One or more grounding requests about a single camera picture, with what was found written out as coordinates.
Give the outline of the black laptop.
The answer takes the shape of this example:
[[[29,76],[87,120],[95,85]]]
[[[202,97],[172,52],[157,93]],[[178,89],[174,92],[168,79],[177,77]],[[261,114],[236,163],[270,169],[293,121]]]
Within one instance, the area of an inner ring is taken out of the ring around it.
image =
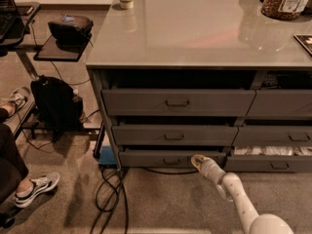
[[[0,0],[0,40],[5,38],[18,16],[15,0]]]

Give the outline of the glass jar of nuts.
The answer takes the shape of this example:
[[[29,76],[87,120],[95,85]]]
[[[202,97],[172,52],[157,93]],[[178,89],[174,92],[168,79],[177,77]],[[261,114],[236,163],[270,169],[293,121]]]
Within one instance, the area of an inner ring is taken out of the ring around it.
[[[304,11],[309,0],[264,0],[262,13],[275,20],[295,20]]]

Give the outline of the person leg black trousers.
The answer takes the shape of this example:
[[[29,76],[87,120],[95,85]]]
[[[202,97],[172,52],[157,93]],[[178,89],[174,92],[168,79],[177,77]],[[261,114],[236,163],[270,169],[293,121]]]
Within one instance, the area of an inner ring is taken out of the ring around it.
[[[9,162],[20,174],[20,183],[16,189],[16,195],[26,197],[32,190],[32,183],[27,179],[28,168],[23,162],[11,129],[4,124],[9,118],[9,112],[0,108],[0,157]]]

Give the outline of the black headset device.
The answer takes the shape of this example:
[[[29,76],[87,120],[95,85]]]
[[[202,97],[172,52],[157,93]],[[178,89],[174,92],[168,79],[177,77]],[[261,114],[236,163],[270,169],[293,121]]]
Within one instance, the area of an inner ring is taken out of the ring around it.
[[[94,23],[84,16],[60,15],[48,26],[60,44],[78,44],[90,38]]]

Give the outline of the dark side shelf tray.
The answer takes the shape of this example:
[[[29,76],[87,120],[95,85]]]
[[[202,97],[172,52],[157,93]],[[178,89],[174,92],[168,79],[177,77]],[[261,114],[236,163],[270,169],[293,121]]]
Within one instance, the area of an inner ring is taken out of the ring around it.
[[[51,35],[35,54],[34,59],[40,61],[70,61],[77,62],[84,53],[90,40],[82,42],[60,43]]]

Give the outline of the grey raised sneaker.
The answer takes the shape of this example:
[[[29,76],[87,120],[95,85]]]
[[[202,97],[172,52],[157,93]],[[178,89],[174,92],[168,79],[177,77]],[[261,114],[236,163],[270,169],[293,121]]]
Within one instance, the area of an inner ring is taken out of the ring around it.
[[[31,92],[27,87],[16,88],[8,98],[2,98],[0,113],[5,119],[13,117],[28,104]]]

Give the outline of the grey drawer cabinet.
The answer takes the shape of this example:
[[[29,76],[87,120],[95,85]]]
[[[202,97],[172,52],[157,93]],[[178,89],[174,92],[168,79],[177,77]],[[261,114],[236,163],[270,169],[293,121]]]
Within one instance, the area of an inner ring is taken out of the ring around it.
[[[309,34],[311,20],[266,17],[258,0],[135,0],[130,10],[113,4],[87,61],[116,163],[131,150],[232,150],[306,155],[309,146],[118,145],[120,125],[298,126],[311,117],[109,116],[102,90],[311,90],[312,58],[294,39]]]

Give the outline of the blue box on floor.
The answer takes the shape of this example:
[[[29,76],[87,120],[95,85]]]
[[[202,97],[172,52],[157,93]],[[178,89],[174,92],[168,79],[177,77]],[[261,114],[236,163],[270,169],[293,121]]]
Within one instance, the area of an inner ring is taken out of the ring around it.
[[[99,153],[98,163],[102,166],[115,166],[116,161],[110,146],[103,146]]]

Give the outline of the grey sneaker on floor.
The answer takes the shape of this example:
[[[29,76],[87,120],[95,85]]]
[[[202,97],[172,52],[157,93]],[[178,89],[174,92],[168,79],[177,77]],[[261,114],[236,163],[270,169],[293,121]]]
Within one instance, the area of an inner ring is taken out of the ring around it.
[[[51,172],[39,178],[32,179],[32,188],[26,196],[21,196],[18,193],[15,194],[15,205],[20,209],[28,207],[39,195],[55,189],[59,183],[59,178],[59,173]]]

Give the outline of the black backpack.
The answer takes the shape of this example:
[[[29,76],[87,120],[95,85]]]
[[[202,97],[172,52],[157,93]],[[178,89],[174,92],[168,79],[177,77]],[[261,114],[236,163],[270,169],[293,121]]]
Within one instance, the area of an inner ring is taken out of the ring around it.
[[[39,120],[54,132],[54,136],[83,128],[80,121],[83,100],[66,82],[42,75],[30,83],[30,89],[39,111]]]

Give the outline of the grey drawer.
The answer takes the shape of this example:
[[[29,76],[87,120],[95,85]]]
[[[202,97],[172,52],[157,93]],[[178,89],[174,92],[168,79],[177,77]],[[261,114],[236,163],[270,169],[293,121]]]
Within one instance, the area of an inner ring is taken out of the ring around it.
[[[312,157],[306,155],[272,155],[258,151],[232,150],[227,156],[224,169],[228,172],[248,173],[311,173]]]
[[[223,164],[226,154],[211,150],[131,150],[119,153],[123,167],[144,168],[191,168],[193,155],[208,156],[218,164]]]
[[[312,128],[298,126],[240,127],[234,146],[309,146]]]
[[[248,117],[311,117],[311,90],[261,90],[256,92]]]
[[[204,89],[102,90],[109,116],[245,116],[255,92]]]
[[[120,125],[112,128],[118,145],[230,145],[238,129],[207,125]]]

